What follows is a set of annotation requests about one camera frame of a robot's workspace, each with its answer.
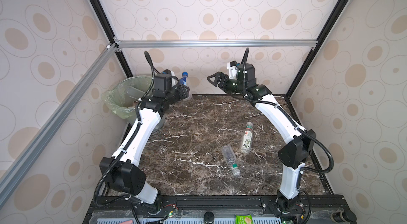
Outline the clear bottle green neck band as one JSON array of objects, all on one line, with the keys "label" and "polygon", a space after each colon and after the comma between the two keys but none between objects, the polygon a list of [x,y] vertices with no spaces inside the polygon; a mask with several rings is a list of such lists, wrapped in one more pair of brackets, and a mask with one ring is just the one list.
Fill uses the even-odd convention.
[{"label": "clear bottle green neck band", "polygon": [[241,171],[237,165],[236,156],[233,152],[232,147],[230,145],[223,146],[222,153],[226,161],[226,164],[230,168],[233,176],[239,177],[241,175]]}]

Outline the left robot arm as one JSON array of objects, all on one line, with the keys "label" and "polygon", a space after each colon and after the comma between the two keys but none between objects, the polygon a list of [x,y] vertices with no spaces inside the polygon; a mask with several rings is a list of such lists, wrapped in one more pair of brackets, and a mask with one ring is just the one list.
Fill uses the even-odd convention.
[{"label": "left robot arm", "polygon": [[124,198],[135,197],[142,203],[158,207],[159,190],[149,185],[146,174],[139,169],[143,150],[153,130],[163,119],[170,105],[187,99],[190,89],[180,83],[169,70],[153,77],[151,96],[142,97],[135,108],[136,121],[120,147],[110,158],[100,162],[102,177],[94,191],[94,203],[103,185],[124,193]]}]

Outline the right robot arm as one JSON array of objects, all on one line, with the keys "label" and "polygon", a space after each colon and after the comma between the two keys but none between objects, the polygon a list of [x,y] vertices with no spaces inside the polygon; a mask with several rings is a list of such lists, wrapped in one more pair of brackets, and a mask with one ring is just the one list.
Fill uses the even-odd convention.
[{"label": "right robot arm", "polygon": [[309,134],[277,102],[265,85],[258,84],[251,64],[232,63],[232,75],[219,71],[207,77],[209,83],[228,95],[238,94],[259,110],[279,132],[285,145],[278,151],[283,165],[276,204],[280,212],[291,210],[300,200],[300,183],[314,142]]}]

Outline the clear bottle pink label blue cap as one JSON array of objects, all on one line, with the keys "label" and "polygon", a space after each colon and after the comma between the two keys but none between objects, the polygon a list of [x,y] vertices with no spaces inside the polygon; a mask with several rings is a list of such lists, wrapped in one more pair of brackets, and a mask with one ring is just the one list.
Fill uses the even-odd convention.
[{"label": "clear bottle pink label blue cap", "polygon": [[184,71],[182,73],[182,77],[180,78],[180,84],[183,85],[183,90],[185,92],[185,99],[183,99],[184,101],[190,100],[192,98],[188,77],[189,77],[188,73],[186,71]]}]

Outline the clear bottle white cap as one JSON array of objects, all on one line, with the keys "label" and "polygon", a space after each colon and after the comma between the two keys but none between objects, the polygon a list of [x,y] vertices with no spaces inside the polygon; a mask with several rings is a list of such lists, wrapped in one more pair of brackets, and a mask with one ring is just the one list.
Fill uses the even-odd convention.
[{"label": "clear bottle white cap", "polygon": [[144,97],[144,94],[145,94],[144,91],[133,86],[128,86],[126,90],[126,96],[133,100],[142,99]]}]

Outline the clear bottle green label grey cap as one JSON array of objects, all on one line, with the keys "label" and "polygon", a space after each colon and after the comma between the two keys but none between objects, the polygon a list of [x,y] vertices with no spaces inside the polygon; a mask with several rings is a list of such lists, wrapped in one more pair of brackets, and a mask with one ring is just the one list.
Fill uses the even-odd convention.
[{"label": "clear bottle green label grey cap", "polygon": [[241,152],[244,154],[248,154],[251,150],[252,145],[252,138],[253,138],[253,123],[247,122],[245,131],[242,138],[241,144]]}]

